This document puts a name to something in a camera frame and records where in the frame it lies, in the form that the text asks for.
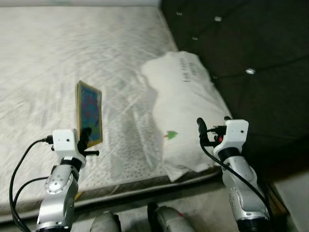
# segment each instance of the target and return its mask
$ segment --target gray quilted fabric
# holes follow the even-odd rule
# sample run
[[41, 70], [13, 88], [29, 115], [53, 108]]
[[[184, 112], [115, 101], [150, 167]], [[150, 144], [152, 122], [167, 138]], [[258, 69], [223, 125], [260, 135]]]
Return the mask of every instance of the gray quilted fabric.
[[[0, 8], [0, 205], [28, 145], [54, 129], [76, 128], [75, 85], [102, 90], [103, 143], [87, 158], [80, 190], [163, 176], [154, 122], [140, 66], [173, 51], [153, 7]], [[50, 174], [56, 154], [35, 145], [24, 160], [14, 192]], [[33, 183], [20, 202], [43, 196]]]

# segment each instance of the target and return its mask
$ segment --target bed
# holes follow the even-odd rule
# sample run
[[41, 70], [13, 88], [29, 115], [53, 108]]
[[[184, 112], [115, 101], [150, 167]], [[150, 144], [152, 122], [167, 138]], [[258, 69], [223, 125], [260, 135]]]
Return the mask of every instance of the bed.
[[[80, 172], [76, 205], [186, 185], [220, 173], [213, 166], [172, 183], [162, 166], [140, 67], [177, 48], [156, 7], [0, 8], [0, 51], [2, 221], [10, 218], [9, 180], [27, 146], [55, 129], [76, 128], [79, 80], [102, 91], [103, 143], [94, 147], [100, 156], [87, 158]], [[48, 176], [56, 164], [50, 146], [37, 145], [17, 173], [14, 190]], [[43, 186], [41, 181], [24, 189], [20, 213], [37, 214]]]

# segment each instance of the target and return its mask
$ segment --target pillow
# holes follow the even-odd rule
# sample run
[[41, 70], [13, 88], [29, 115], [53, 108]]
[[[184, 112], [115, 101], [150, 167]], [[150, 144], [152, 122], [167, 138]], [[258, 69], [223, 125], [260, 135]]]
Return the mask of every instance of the pillow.
[[145, 63], [141, 71], [156, 91], [153, 117], [163, 140], [163, 166], [170, 180], [213, 167], [199, 145], [197, 118], [212, 128], [224, 125], [224, 116], [231, 115], [198, 57], [168, 52]]

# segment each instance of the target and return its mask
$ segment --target mattress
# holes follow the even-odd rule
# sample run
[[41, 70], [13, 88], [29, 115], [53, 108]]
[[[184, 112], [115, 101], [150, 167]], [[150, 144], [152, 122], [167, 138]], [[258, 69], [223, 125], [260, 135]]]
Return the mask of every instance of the mattress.
[[[102, 91], [103, 143], [80, 171], [78, 201], [172, 185], [156, 147], [155, 123], [140, 66], [175, 51], [155, 7], [0, 8], [0, 216], [10, 213], [9, 181], [23, 152], [55, 129], [76, 128], [75, 86]], [[57, 165], [49, 145], [25, 158], [14, 192]], [[189, 174], [198, 181], [218, 173]], [[42, 181], [21, 193], [18, 210], [38, 209]]]

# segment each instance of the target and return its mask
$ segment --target black upholstered headboard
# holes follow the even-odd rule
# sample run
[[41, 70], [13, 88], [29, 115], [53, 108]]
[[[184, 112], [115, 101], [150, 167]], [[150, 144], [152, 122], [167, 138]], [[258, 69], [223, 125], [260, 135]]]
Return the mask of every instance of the black upholstered headboard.
[[234, 118], [249, 121], [255, 168], [309, 165], [308, 0], [162, 0], [179, 50], [197, 54]]

